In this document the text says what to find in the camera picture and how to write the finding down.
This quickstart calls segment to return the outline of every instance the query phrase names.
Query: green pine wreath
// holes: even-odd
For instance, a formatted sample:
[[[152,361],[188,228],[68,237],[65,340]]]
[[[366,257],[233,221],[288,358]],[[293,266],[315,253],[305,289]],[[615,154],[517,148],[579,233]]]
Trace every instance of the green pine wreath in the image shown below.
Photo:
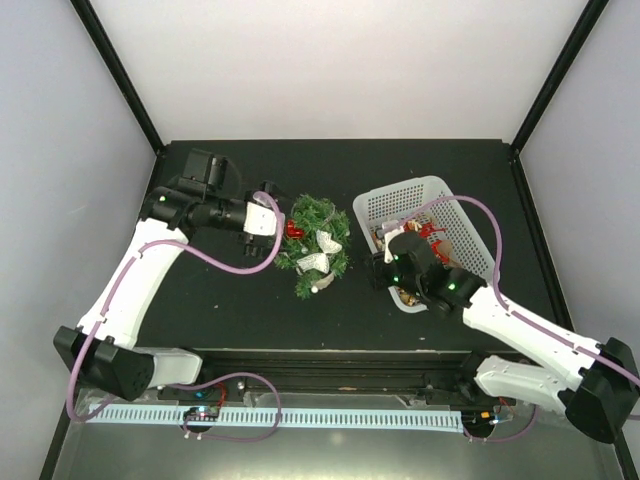
[[[302,195],[293,204],[290,218],[296,228],[304,231],[304,237],[300,239],[283,239],[283,246],[274,262],[278,268],[296,270],[298,260],[320,253],[322,250],[316,240],[316,231],[323,230],[331,234],[331,239],[342,245],[342,250],[329,255],[330,273],[340,278],[344,275],[349,265],[349,257],[346,248],[349,244],[349,219],[342,210],[337,210],[335,205],[326,198],[316,199],[310,195]],[[325,274],[312,269],[298,275],[296,283],[296,295],[302,299],[312,295],[311,287]]]

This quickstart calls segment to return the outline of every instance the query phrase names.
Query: white bow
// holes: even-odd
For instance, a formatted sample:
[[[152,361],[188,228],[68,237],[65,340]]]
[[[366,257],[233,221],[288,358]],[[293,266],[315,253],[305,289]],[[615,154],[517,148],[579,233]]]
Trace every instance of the white bow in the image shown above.
[[[304,258],[301,258],[296,263],[303,272],[315,268],[322,273],[329,273],[329,255],[333,255],[342,250],[340,245],[335,240],[331,240],[331,234],[329,232],[323,232],[322,230],[316,231],[316,240],[322,253],[312,253]]]

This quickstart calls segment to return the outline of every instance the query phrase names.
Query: plastic basket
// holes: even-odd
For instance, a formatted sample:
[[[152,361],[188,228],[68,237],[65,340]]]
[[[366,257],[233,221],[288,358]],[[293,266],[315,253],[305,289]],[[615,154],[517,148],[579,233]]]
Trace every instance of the plastic basket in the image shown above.
[[[382,223],[405,218],[425,203],[448,195],[453,193],[447,184],[434,176],[413,178],[358,195],[353,201],[353,210],[371,253],[378,251],[373,235]],[[429,243],[450,240],[454,259],[466,270],[490,281],[495,262],[460,204],[457,201],[443,202],[434,205],[428,212],[436,218],[438,227],[447,229],[446,232],[432,233],[427,238]],[[425,213],[417,220],[424,222],[427,218]],[[422,304],[412,307],[405,305],[395,287],[390,287],[389,291],[403,312],[417,313],[427,309]]]

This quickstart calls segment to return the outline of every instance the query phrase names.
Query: robotic arm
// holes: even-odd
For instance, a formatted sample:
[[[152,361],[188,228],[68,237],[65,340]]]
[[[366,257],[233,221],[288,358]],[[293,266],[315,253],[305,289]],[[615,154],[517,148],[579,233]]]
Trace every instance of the robotic arm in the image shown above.
[[[510,300],[506,301],[508,309],[503,308],[482,278],[443,265],[416,232],[399,228],[387,232],[386,240],[386,251],[369,259],[374,287],[400,287],[443,317],[461,309],[466,325],[498,338],[539,365],[472,355],[471,365],[464,368],[474,372],[467,379],[468,390],[479,388],[491,397],[539,405],[566,415],[578,430],[597,441],[615,441],[640,389],[582,351],[611,360],[637,376],[627,345],[615,338],[599,344]]]
[[[245,200],[222,198],[226,166],[225,158],[193,150],[182,176],[145,200],[131,244],[100,298],[75,330],[60,327],[56,333],[55,348],[71,370],[87,335],[103,322],[82,363],[87,382],[132,401],[148,388],[196,380],[202,359],[195,353],[135,346],[149,304],[182,251],[144,247],[158,240],[187,245],[197,228],[215,227],[242,232],[245,253],[260,254],[276,234],[276,215],[253,200],[253,192]],[[275,187],[265,182],[262,189],[273,193]]]

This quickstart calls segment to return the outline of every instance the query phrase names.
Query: black tabletop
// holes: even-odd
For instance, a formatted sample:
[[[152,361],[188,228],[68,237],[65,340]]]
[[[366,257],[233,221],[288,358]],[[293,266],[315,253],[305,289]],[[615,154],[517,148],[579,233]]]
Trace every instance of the black tabletop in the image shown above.
[[[406,314],[388,292],[367,282],[369,253],[352,210],[361,193],[413,177],[436,175],[456,194],[493,210],[502,228],[505,295],[553,319],[549,298],[520,205],[507,146],[498,140],[268,140],[180,141],[169,145],[156,184],[182,171],[191,148],[229,156],[242,188],[275,181],[294,197],[331,199],[349,213],[352,266],[344,278],[309,300],[294,294],[296,274],[269,267],[252,276],[216,270],[183,253],[155,296],[140,331],[140,346],[285,350],[509,350],[461,322],[428,312]],[[225,190],[238,188],[231,171]],[[484,214],[463,206],[491,252],[493,230]],[[229,264],[250,266],[231,233],[201,230],[192,245]]]

